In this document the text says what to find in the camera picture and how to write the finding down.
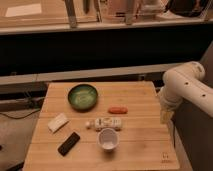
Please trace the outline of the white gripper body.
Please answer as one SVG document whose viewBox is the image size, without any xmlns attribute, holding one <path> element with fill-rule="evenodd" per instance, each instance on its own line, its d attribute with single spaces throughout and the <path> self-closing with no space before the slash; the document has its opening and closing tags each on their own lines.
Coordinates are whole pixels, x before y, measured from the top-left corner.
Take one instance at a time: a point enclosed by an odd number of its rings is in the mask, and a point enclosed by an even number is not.
<svg viewBox="0 0 213 171">
<path fill-rule="evenodd" d="M 182 103 L 182 97 L 167 87 L 162 87 L 158 92 L 158 99 L 161 105 L 160 121 L 162 124 L 167 124 L 174 115 L 174 111 Z"/>
</svg>

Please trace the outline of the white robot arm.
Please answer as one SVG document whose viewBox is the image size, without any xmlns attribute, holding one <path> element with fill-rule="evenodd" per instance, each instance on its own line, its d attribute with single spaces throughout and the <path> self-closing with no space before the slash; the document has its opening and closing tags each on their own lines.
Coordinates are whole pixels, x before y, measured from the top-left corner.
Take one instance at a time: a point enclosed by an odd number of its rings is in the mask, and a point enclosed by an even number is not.
<svg viewBox="0 0 213 171">
<path fill-rule="evenodd" d="M 187 62 L 163 74 L 164 86 L 158 92 L 160 120 L 167 124 L 183 99 L 213 117 L 213 88 L 202 82 L 205 69 L 199 62 Z"/>
</svg>

